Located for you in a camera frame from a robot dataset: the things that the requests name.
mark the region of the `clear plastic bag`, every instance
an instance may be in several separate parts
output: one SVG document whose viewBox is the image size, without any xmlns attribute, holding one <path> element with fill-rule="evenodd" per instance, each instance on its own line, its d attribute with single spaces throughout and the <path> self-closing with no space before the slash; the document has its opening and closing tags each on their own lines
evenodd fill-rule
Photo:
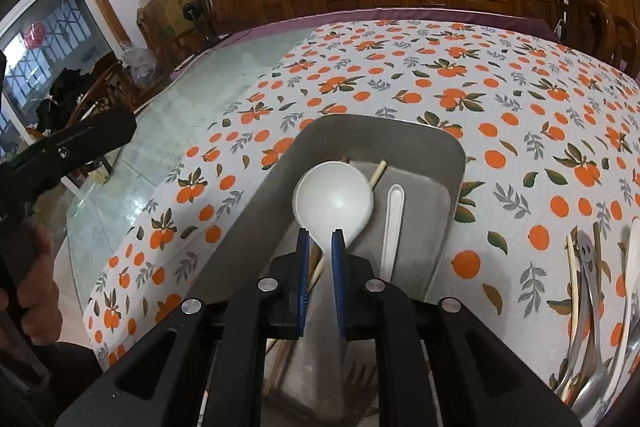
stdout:
<svg viewBox="0 0 640 427">
<path fill-rule="evenodd" d="M 131 68 L 131 80 L 136 87 L 144 89 L 156 78 L 159 63 L 152 51 L 138 48 L 130 42 L 123 42 L 122 61 Z"/>
</svg>

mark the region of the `red decoration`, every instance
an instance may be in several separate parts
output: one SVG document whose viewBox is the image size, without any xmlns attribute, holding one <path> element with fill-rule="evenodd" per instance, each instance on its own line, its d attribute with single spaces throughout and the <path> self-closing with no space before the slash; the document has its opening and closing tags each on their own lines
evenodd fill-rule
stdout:
<svg viewBox="0 0 640 427">
<path fill-rule="evenodd" d="M 47 29 L 41 22 L 33 23 L 23 36 L 24 47 L 28 50 L 36 50 L 42 45 Z"/>
</svg>

